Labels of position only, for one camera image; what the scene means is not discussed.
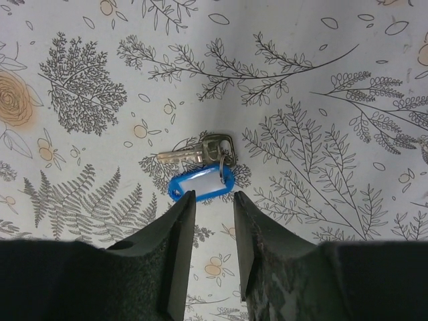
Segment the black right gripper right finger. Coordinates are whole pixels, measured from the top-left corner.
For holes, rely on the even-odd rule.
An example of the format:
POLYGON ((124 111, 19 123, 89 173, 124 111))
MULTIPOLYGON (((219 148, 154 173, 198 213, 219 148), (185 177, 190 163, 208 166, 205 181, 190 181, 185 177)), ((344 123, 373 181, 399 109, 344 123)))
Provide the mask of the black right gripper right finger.
POLYGON ((241 299, 251 320, 426 320, 427 243, 292 233, 234 195, 241 299))

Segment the blue tag key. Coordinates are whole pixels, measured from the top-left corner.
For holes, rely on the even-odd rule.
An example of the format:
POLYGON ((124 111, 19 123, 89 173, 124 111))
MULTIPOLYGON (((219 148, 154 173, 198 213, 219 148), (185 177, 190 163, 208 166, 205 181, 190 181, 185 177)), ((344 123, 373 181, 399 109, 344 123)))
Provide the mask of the blue tag key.
POLYGON ((199 166, 170 180, 168 194, 174 201, 189 191, 194 192, 197 201, 205 201, 226 195, 235 186, 232 168, 237 160, 228 134, 208 134, 192 149, 162 152, 156 158, 164 165, 187 161, 199 166))

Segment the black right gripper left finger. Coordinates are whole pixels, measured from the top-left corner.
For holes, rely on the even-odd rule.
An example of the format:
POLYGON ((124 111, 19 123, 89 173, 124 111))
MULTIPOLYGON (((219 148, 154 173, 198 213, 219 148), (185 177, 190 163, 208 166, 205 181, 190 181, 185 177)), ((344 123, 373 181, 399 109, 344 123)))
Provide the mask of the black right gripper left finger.
POLYGON ((2 320, 182 320, 196 196, 107 247, 1 242, 2 320))

